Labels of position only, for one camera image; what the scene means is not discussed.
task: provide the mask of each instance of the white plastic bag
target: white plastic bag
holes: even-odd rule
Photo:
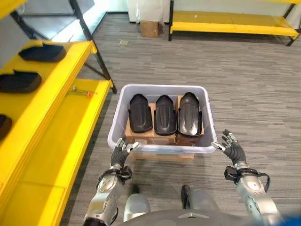
[[[142,20],[163,22],[163,0],[137,0],[136,23]]]

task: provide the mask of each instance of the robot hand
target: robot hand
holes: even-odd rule
[[[128,155],[131,153],[131,151],[137,148],[138,145],[138,142],[129,145],[124,137],[119,138],[111,156],[111,168],[123,168]]]
[[[266,173],[258,173],[248,167],[246,155],[239,142],[229,130],[225,129],[222,145],[212,142],[212,146],[224,152],[234,165],[227,166],[224,172],[226,180],[232,180],[236,184],[238,193],[245,202],[249,214],[256,220],[263,221],[265,225],[275,225],[282,218],[273,200],[267,196],[270,178]],[[267,183],[264,186],[259,177],[266,176]]]
[[[96,195],[84,217],[84,226],[108,226],[114,222],[118,215],[117,200],[122,186],[132,177],[131,169],[124,164],[138,145],[138,142],[128,144],[124,137],[117,141],[111,155],[111,167],[98,179]]]
[[[233,133],[225,129],[223,135],[222,139],[225,143],[223,142],[222,145],[220,145],[219,143],[212,142],[212,146],[224,152],[224,154],[232,160],[235,168],[248,168],[245,152]]]

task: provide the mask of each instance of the yellow shelf board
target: yellow shelf board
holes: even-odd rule
[[[172,31],[271,34],[293,39],[298,36],[282,16],[219,12],[175,11]]]
[[[10,14],[15,8],[19,7],[27,0],[1,0],[0,1],[0,19]]]
[[[112,83],[76,79],[74,85],[94,92],[92,98],[67,93],[7,203],[1,226],[11,226],[11,219],[22,226],[59,225]]]
[[[294,4],[301,4],[301,0],[265,0],[272,3],[294,3]]]
[[[32,93],[0,93],[0,113],[13,120],[11,131],[0,141],[0,215],[32,150],[94,48],[89,41],[60,44],[67,55],[58,63],[24,61],[16,54],[0,70],[0,73],[11,73],[13,69],[35,71],[42,77],[42,84]],[[36,45],[42,45],[42,41],[31,40],[25,48]]]

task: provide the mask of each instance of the white plastic tub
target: white plastic tub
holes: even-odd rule
[[[172,86],[172,85],[148,85],[148,84],[128,84],[121,90],[117,108],[115,111],[113,123],[108,135],[108,144],[114,148],[120,137],[124,136],[129,102],[137,94],[143,94],[149,103],[155,103],[157,99],[165,94],[176,101],[178,95],[184,95],[187,92],[194,93],[199,101],[203,111],[202,119],[205,134],[195,146],[176,146],[176,145],[139,145],[137,153],[159,153],[159,154],[185,154],[185,153],[212,153],[215,148],[211,145],[212,141],[217,142],[214,129],[214,121],[210,109],[207,91],[201,86]]]

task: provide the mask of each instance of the gray carpet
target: gray carpet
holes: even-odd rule
[[[301,41],[287,37],[225,33],[176,33],[167,26],[157,39],[143,38],[127,15],[110,14],[94,35],[119,90],[110,92],[74,183],[62,226],[80,226],[98,175],[109,167],[107,136],[121,88],[129,83],[200,85],[207,89],[219,140],[227,128],[246,151],[249,165],[271,176],[269,195],[281,212],[300,210]],[[121,40],[128,41],[120,46]],[[97,65],[93,57],[88,62]],[[81,78],[98,79],[86,68]],[[196,155],[190,163],[132,160],[133,181],[152,210],[181,208],[182,184],[207,190],[221,210],[244,215],[221,152]],[[128,185],[119,200],[122,222]]]

